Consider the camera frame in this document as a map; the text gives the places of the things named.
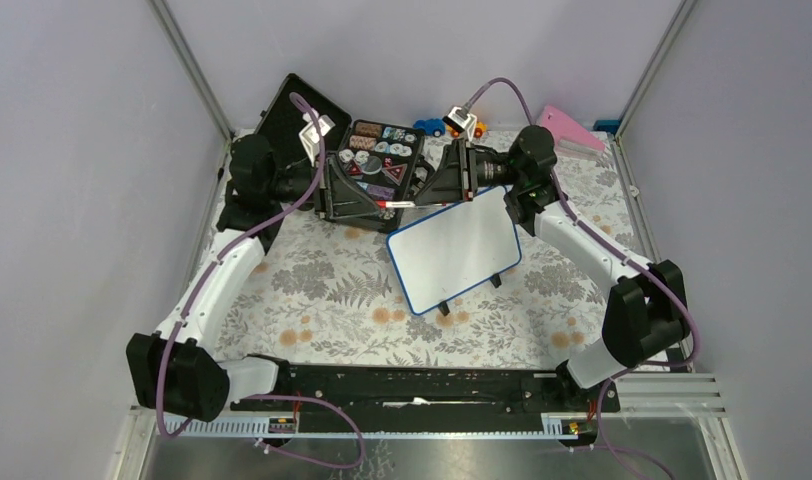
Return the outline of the white marker pen body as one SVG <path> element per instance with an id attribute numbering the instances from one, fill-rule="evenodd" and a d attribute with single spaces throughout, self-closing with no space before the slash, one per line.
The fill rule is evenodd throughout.
<path id="1" fill-rule="evenodd" d="M 411 208 L 435 208 L 445 207 L 446 203 L 415 203 L 412 201 L 384 201 L 387 202 L 388 208 L 386 209 L 411 209 Z"/>

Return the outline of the blue framed whiteboard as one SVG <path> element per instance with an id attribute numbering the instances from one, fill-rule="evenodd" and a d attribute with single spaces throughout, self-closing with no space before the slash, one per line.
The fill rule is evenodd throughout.
<path id="1" fill-rule="evenodd" d="M 522 260 L 507 189 L 493 187 L 470 202 L 445 207 L 391 234 L 386 247 L 410 311 L 423 315 L 441 301 L 487 282 Z"/>

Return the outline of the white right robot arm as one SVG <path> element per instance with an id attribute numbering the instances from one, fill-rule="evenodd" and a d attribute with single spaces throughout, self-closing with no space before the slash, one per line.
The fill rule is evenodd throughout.
<path id="1" fill-rule="evenodd" d="M 454 167 L 468 187 L 504 185 L 512 222 L 556 248 L 601 290 L 606 312 L 599 340 L 571 355 L 556 372 L 557 402 L 579 412 L 595 386 L 640 365 L 693 335 L 683 275 L 671 261 L 655 263 L 624 248 L 585 220 L 564 193 L 548 129 L 523 128 L 505 152 L 457 138 L 440 166 Z"/>

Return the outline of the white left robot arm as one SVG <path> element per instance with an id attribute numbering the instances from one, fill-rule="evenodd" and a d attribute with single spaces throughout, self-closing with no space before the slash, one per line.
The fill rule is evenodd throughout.
<path id="1" fill-rule="evenodd" d="M 326 220 L 337 208 L 356 206 L 356 217 L 424 205 L 423 180 L 408 172 L 403 195 L 384 198 L 360 180 L 355 160 L 325 158 L 325 142 L 305 143 L 306 158 L 284 168 L 263 136 L 232 144 L 230 179 L 217 234 L 205 263 L 168 317 L 151 334 L 136 333 L 126 347 L 129 371 L 140 406 L 157 415 L 214 420 L 223 408 L 254 395 L 270 411 L 291 401 L 292 385 L 278 364 L 261 356 L 219 363 L 211 351 L 218 321 L 228 313 L 246 277 L 265 257 L 282 220 L 296 210 L 314 210 Z"/>

